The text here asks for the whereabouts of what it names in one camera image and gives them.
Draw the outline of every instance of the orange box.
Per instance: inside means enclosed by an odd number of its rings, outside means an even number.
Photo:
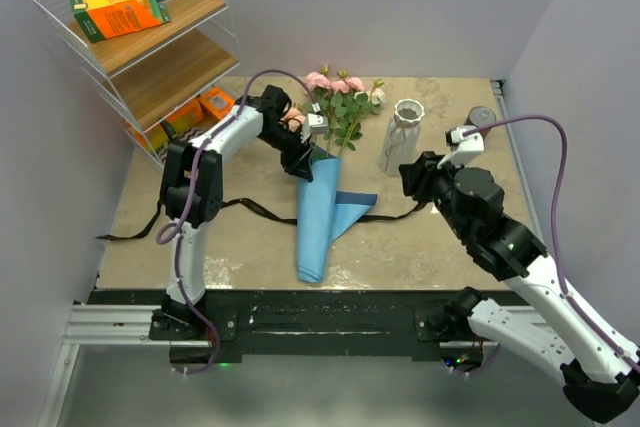
[[[194,125],[202,122],[204,120],[204,112],[202,112],[202,107],[198,102],[198,99],[193,98],[182,107],[180,107],[176,112],[171,114],[169,117],[165,119],[168,122],[173,130],[176,131],[177,134],[181,134],[187,130],[189,130]],[[142,145],[145,149],[149,149],[149,144],[144,140],[144,137],[138,133],[133,127],[129,127],[129,132],[133,134],[136,140]],[[167,142],[169,142],[169,137],[165,133],[164,129],[160,125],[156,125],[153,129],[147,132],[147,138],[149,142],[151,142],[151,147],[153,150],[158,150],[162,148]]]
[[[198,100],[202,108],[218,122],[231,112],[235,104],[231,97],[217,87],[200,95]]]
[[[70,0],[73,15],[91,42],[137,32],[171,20],[156,0]]]

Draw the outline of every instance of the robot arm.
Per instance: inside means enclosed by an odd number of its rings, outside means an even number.
[[[483,150],[482,137],[465,137],[467,129],[447,133],[452,152],[446,156],[424,152],[416,163],[400,167],[404,193],[418,202],[433,202],[473,261],[524,298],[555,333],[510,317],[470,288],[431,318],[430,326],[443,341],[464,332],[495,340],[563,383],[569,401],[587,417],[608,422],[638,396],[640,350],[571,284],[569,294],[563,294],[545,246],[504,214],[502,188],[488,171],[465,167]],[[578,315],[571,300],[612,336],[626,358]]]
[[[308,114],[305,122],[290,130],[282,118],[291,99],[274,86],[268,86],[260,97],[250,97],[244,109],[236,105],[227,117],[190,142],[172,142],[162,176],[160,199],[167,216],[176,221],[188,203],[190,175],[188,173],[196,151],[205,144],[198,164],[191,209],[178,236],[172,240],[172,258],[181,237],[179,265],[182,285],[195,305],[206,292],[204,282],[204,248],[210,221],[222,206],[222,167],[240,147],[260,138],[281,152],[280,162],[285,172],[311,181],[311,134],[322,133],[328,127],[326,119]],[[173,303],[185,304],[174,269],[171,269],[167,296]]]

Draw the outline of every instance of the blue cloth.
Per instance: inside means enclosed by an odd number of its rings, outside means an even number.
[[[340,159],[317,160],[313,182],[298,184],[296,259],[298,279],[322,282],[331,242],[344,234],[378,200],[376,194],[338,192]]]

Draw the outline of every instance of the wooden shelf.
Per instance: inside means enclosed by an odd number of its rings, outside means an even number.
[[[104,71],[111,74],[226,5],[224,0],[166,0],[165,3],[170,22],[95,44],[89,42],[76,21],[69,24],[69,28],[87,43]]]
[[[143,129],[236,65],[235,57],[192,30],[112,79]]]

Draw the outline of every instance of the beige table surface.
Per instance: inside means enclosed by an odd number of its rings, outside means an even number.
[[[370,84],[371,79],[364,80]],[[445,130],[462,125],[472,107],[484,105],[498,117],[500,114],[486,79],[389,78],[385,81],[387,105],[381,115],[372,115],[362,122],[364,135],[357,141],[357,152],[348,151],[343,156],[340,188],[377,193],[378,202],[370,213],[398,215],[414,203],[402,194],[400,178],[383,174],[377,162],[393,105],[399,99],[416,99],[427,110],[416,159],[423,150],[448,152]],[[260,79],[254,84],[252,94],[259,95],[267,83],[283,87],[294,101],[305,100],[301,87],[283,77]],[[530,226],[504,129],[491,132],[485,150],[474,165],[493,173],[506,192],[505,211]],[[114,234],[131,235],[146,224],[154,212],[160,179],[158,168],[136,150],[114,222]],[[249,197],[282,217],[295,217],[297,182],[282,171],[279,153],[256,139],[225,165],[224,198]],[[169,278],[170,247],[157,245],[155,234],[166,221],[166,217],[160,217],[152,234],[145,239],[111,243],[97,287],[164,288]],[[354,225],[332,244],[321,284],[297,280],[295,242],[295,227],[263,219],[240,205],[222,210],[209,229],[204,265],[207,287],[423,290],[460,289],[470,285],[479,289],[504,288],[471,262],[431,206],[394,223]]]

